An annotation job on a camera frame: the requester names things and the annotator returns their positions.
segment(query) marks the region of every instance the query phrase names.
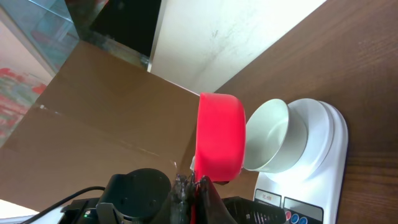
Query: brown wooden surface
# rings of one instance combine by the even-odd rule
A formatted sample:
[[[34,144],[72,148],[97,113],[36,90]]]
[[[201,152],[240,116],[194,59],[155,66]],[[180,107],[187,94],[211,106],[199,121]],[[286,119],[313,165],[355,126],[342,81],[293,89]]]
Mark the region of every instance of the brown wooden surface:
[[[338,223],[397,222],[398,1],[327,1],[217,92],[237,96],[247,119],[272,98],[337,107],[349,129]],[[252,197],[240,184],[256,177],[220,194]]]
[[[80,42],[0,149],[0,199],[40,211],[113,174],[152,167],[175,179],[198,102]]]

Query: kitchen scale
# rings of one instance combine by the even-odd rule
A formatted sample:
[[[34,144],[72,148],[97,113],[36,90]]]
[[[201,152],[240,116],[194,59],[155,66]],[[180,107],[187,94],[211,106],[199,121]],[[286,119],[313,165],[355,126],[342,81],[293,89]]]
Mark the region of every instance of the kitchen scale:
[[[332,105],[313,99],[288,106],[305,123],[307,145],[290,169],[259,173],[254,201],[283,208],[286,223],[336,223],[348,145],[344,117]]]

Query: white cup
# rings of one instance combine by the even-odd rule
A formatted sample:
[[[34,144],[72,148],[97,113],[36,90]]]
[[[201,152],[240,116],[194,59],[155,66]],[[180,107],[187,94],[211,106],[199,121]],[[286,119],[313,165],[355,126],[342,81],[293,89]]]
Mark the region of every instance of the white cup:
[[[246,124],[247,170],[278,173],[291,168],[303,154],[307,129],[283,100],[261,105]]]

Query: black cable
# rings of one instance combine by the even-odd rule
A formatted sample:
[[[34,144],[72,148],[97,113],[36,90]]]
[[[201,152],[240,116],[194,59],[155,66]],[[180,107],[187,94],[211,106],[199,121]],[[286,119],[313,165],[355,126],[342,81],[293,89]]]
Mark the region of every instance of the black cable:
[[[36,214],[35,216],[33,216],[32,218],[23,221],[21,224],[30,224],[30,223],[38,220],[39,218],[41,218],[42,216],[44,216],[45,214],[47,214],[51,210],[63,205],[65,202],[67,202],[67,201],[69,201],[69,200],[71,200],[71,199],[73,199],[73,198],[75,198],[75,197],[77,197],[77,196],[79,196],[79,195],[81,195],[83,193],[91,191],[91,190],[105,190],[105,188],[96,186],[96,187],[87,187],[86,189],[79,190],[78,192],[74,193],[73,195],[71,195],[71,196],[69,196],[69,197],[67,197],[65,199],[62,199],[61,201],[51,205],[49,208],[46,208],[42,212],[40,212],[40,213]]]

